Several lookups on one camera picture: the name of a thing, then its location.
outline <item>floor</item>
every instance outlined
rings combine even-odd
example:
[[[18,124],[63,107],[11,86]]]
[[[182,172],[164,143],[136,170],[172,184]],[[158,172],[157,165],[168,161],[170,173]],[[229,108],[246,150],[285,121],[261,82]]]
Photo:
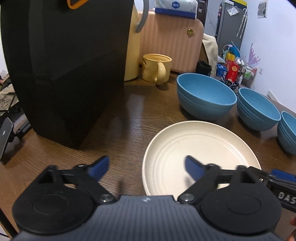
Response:
[[[0,225],[0,233],[6,234],[5,231],[3,230],[3,228],[1,227],[1,225]],[[0,241],[9,241],[9,240],[10,240],[10,238],[6,238],[6,237],[0,235]]]

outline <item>blue bowl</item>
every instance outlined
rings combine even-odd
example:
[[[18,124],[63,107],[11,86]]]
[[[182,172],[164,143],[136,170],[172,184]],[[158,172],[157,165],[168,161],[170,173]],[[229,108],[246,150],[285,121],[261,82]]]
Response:
[[[281,114],[274,104],[248,88],[239,89],[237,111],[242,121],[256,131],[267,131],[281,119]]]
[[[285,151],[296,154],[296,118],[283,111],[277,128],[278,139]]]
[[[177,93],[180,104],[189,114],[206,121],[225,115],[237,102],[228,86],[202,74],[179,75]]]

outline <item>wooden table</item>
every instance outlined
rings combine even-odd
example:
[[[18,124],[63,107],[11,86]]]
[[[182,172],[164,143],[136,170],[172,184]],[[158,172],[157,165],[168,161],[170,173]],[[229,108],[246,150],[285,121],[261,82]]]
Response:
[[[276,106],[280,112],[287,110],[277,103]],[[169,82],[159,87],[141,79],[126,82],[124,90],[113,97],[80,150],[38,136],[33,130],[21,141],[16,138],[10,143],[3,156],[3,161],[8,163],[0,165],[0,207],[15,226],[11,214],[13,202],[45,167],[53,164],[60,169],[70,169],[81,163],[90,164],[102,155],[108,155],[111,162],[109,172],[101,181],[104,187],[115,195],[144,195],[141,168],[146,147],[161,129],[186,120],[196,118],[179,104],[176,75],[172,74]],[[296,156],[280,148],[276,127],[265,132],[249,129],[239,119],[236,106],[213,123],[241,137],[263,170],[276,168],[296,173]],[[283,227],[291,231],[287,220]],[[278,230],[281,235],[284,228]]]

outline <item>hand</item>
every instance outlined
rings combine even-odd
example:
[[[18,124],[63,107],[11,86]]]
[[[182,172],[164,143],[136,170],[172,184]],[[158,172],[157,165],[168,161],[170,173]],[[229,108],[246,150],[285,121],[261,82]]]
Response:
[[[290,224],[296,226],[296,217],[291,219]],[[291,233],[286,241],[295,241],[294,235],[296,234],[296,229]]]

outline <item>red package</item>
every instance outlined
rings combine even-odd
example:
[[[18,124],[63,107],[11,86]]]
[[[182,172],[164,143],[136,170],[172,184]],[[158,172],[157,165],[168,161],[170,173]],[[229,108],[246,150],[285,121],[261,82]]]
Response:
[[[235,82],[235,80],[237,79],[237,74],[239,72],[239,65],[233,62],[232,60],[228,60],[226,68],[227,74],[225,79],[231,82]]]

